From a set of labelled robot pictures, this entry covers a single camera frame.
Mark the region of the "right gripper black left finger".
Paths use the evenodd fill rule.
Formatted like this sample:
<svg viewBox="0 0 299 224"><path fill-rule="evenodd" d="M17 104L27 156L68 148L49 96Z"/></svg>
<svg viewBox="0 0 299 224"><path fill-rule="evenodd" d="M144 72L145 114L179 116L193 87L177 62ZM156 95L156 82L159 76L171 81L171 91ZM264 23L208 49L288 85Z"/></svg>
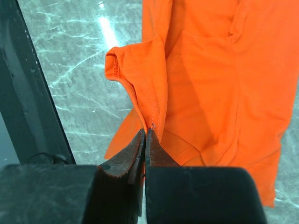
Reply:
<svg viewBox="0 0 299 224"><path fill-rule="evenodd" d="M135 224L142 214L145 132L104 163L7 165L0 171L3 224Z"/></svg>

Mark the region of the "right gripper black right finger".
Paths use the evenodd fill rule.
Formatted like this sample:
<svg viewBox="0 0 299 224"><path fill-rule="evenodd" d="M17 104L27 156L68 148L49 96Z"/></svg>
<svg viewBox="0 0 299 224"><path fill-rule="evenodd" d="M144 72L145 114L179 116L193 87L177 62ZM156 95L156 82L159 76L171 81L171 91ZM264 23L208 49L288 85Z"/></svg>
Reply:
<svg viewBox="0 0 299 224"><path fill-rule="evenodd" d="M250 174L236 167L184 167L149 129L145 147L146 218L149 224L264 224Z"/></svg>

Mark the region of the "orange t shirt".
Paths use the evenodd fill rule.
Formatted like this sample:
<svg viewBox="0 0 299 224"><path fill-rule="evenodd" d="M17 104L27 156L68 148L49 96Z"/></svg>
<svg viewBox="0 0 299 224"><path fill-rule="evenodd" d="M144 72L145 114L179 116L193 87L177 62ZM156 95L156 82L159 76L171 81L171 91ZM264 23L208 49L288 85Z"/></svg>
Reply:
<svg viewBox="0 0 299 224"><path fill-rule="evenodd" d="M182 166L234 166L273 207L299 76L296 0L145 0L142 41L106 54L133 109L105 158L153 128Z"/></svg>

